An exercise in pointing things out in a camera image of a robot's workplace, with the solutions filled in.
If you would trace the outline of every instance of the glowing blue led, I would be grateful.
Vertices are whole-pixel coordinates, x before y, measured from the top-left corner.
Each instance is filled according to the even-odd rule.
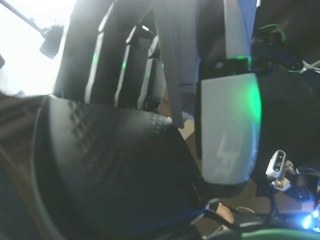
[[[308,229],[308,228],[310,227],[310,223],[311,223],[311,215],[309,214],[309,215],[305,218],[305,220],[304,220],[304,222],[303,222],[303,224],[302,224],[302,227],[303,227],[304,229]]]
[[[315,210],[315,211],[313,212],[312,216],[313,216],[314,218],[318,218],[318,217],[319,217],[319,212],[318,212],[318,210]]]

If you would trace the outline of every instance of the blue light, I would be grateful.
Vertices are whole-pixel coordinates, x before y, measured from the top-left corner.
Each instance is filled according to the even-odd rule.
[[[303,222],[303,224],[302,224],[302,227],[303,227],[304,229],[308,229],[308,228],[310,227],[310,223],[311,223],[311,215],[309,214],[309,215],[305,218],[305,220],[304,220],[304,222]]]
[[[313,216],[315,219],[318,218],[318,217],[319,217],[319,212],[318,212],[318,210],[315,210],[315,211],[313,212],[312,216]]]

